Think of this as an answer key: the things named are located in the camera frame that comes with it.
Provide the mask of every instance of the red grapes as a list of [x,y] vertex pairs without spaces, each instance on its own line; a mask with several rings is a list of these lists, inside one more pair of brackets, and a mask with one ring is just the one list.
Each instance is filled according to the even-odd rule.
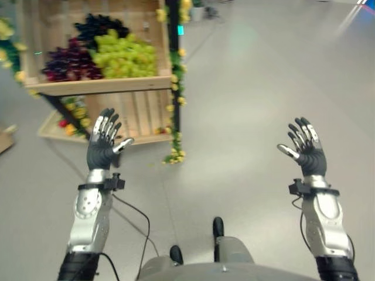
[[42,73],[50,82],[103,78],[88,50],[80,46],[77,38],[69,39],[68,48],[58,47],[55,52],[49,52],[49,55],[52,60],[46,63]]

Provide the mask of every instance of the robotic arm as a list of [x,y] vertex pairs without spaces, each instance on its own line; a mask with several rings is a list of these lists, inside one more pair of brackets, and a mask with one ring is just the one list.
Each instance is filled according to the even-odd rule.
[[87,164],[90,171],[86,184],[79,186],[74,223],[58,280],[93,280],[107,240],[111,192],[123,189],[125,183],[118,173],[109,179],[109,169],[116,155],[134,141],[129,138],[114,146],[121,123],[115,125],[118,114],[113,113],[113,109],[101,112],[89,140]]
[[327,281],[358,280],[352,260],[353,249],[342,225],[339,192],[331,189],[325,180],[327,162],[318,134],[305,118],[296,118],[295,122],[301,130],[289,124],[293,133],[288,135],[296,150],[285,145],[277,147],[301,166],[304,175],[304,181],[296,179],[289,191],[303,197],[307,241],[319,274]]

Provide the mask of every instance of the wooden crate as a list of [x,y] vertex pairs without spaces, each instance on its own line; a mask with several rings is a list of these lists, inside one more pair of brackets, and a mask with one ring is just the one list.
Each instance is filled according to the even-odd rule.
[[[171,85],[168,32],[156,20],[156,9],[164,0],[18,0],[18,28],[28,50],[21,55],[26,88],[47,95],[81,95],[98,92],[159,90]],[[158,75],[155,77],[118,78],[48,83],[40,73],[49,60],[48,51],[67,47],[77,36],[75,22],[84,22],[88,13],[109,15],[156,49]]]
[[[169,94],[169,90],[152,90],[87,95],[85,101],[93,122],[103,108],[114,108],[120,115],[118,121],[122,123],[118,135],[123,138],[133,137],[135,144],[143,144],[172,140],[170,135],[155,133],[158,128],[164,128],[170,123],[170,114],[165,109]],[[67,136],[64,129],[57,126],[60,118],[61,115],[57,111],[52,112],[39,129],[39,136],[86,142],[84,138]]]

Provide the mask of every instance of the green grapes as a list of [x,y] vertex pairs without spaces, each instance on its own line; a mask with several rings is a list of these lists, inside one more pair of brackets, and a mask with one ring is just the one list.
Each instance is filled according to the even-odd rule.
[[95,36],[98,53],[93,62],[102,69],[105,78],[150,77],[157,74],[155,48],[138,40],[133,33],[119,38],[114,29]]

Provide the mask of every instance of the black wheel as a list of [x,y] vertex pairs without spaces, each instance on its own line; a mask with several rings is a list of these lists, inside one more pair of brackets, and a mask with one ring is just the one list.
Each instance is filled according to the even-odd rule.
[[174,262],[178,263],[179,265],[183,265],[181,249],[177,245],[171,247],[169,250],[169,256]]
[[224,222],[222,218],[216,217],[213,219],[212,231],[215,241],[217,237],[224,236]]

